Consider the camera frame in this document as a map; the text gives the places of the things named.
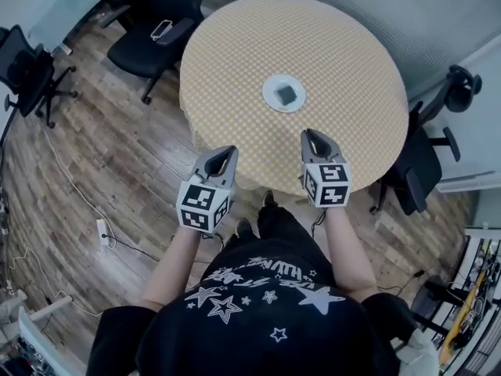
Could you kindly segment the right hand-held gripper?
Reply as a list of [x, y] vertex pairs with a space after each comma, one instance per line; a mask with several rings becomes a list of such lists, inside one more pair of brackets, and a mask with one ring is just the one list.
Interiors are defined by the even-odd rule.
[[344, 207], [351, 193], [351, 165], [329, 136], [309, 128], [301, 132], [301, 185], [316, 208]]

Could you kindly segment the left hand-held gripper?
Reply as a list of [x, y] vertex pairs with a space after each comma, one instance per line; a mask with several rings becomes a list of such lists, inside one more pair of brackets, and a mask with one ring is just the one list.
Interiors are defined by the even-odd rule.
[[182, 181], [176, 201], [181, 226], [213, 234], [228, 214], [239, 150], [222, 146], [202, 154]]

